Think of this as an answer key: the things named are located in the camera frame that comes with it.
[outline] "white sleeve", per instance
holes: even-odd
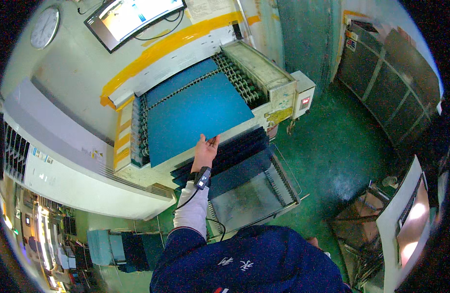
[[[186,183],[186,188],[181,191],[180,199],[178,200],[178,206],[185,203],[196,191],[193,181]],[[190,202],[184,207],[177,209],[174,212],[173,225],[177,227],[190,227],[198,231],[205,240],[207,228],[205,226],[205,217],[207,216],[207,196],[209,194],[209,188],[205,187],[204,190],[198,190],[196,195]]]

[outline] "green floor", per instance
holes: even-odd
[[[284,121],[279,125],[273,143],[300,183],[300,197],[308,193],[310,196],[270,224],[291,227],[304,237],[317,237],[320,247],[331,253],[347,281],[337,241],[324,220],[338,214],[370,180],[386,176],[392,148],[368,110],[338,85],[331,85],[313,101],[310,113],[297,121],[291,136],[286,133],[288,124]],[[173,228],[173,209],[159,215],[162,231]],[[134,230],[134,223],[137,231],[158,229],[156,219],[133,221],[83,211],[77,211],[75,216],[77,238],[83,242],[86,242],[87,229]],[[152,277],[149,272],[119,272],[118,276],[114,267],[96,267],[96,275],[106,292],[148,292]]]

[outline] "clock face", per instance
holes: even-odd
[[[31,45],[37,49],[44,49],[56,35],[59,25],[59,10],[54,7],[45,9],[38,16],[35,27],[31,32]]]

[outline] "hand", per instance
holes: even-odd
[[[212,168],[212,161],[217,155],[218,144],[220,143],[220,135],[214,138],[205,140],[205,135],[201,134],[201,138],[196,144],[194,163],[191,168],[192,172],[199,172],[202,167],[207,166]]]

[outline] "monitor screen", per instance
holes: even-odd
[[[184,8],[184,0],[114,0],[90,15],[85,25],[112,53],[149,24]]]

